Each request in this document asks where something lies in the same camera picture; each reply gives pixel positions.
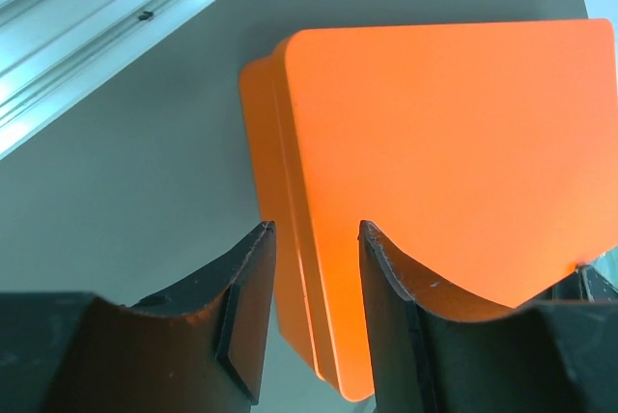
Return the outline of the orange box lid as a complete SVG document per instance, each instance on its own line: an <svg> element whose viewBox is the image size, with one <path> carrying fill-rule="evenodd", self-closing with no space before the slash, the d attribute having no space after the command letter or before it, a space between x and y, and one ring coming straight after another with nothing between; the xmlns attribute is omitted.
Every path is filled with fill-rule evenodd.
<svg viewBox="0 0 618 413"><path fill-rule="evenodd" d="M609 21L313 29L271 57L316 350L345 399L373 392L361 221L512 308L616 246Z"/></svg>

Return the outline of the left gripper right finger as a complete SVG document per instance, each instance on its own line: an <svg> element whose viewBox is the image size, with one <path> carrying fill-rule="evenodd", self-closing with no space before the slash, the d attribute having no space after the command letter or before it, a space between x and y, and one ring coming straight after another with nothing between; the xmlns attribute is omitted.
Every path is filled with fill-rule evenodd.
<svg viewBox="0 0 618 413"><path fill-rule="evenodd" d="M591 265L511 309L446 280L374 223L359 264L380 412L613 412L617 290Z"/></svg>

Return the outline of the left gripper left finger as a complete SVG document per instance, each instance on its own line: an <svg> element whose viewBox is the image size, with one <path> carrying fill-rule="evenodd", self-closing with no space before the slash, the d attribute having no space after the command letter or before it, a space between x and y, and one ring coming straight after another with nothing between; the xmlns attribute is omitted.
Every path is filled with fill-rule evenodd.
<svg viewBox="0 0 618 413"><path fill-rule="evenodd" d="M5 412L247 412L260 398L276 230L132 306L91 292L1 296Z"/></svg>

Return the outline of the orange chocolate box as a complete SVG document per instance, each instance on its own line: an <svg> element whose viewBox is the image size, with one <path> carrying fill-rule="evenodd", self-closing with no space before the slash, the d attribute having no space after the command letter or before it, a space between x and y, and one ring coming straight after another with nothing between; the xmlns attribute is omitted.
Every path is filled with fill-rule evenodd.
<svg viewBox="0 0 618 413"><path fill-rule="evenodd" d="M317 378L326 381L295 235L274 77L269 57L254 60L240 73L239 92L260 214L276 227L274 297L279 331Z"/></svg>

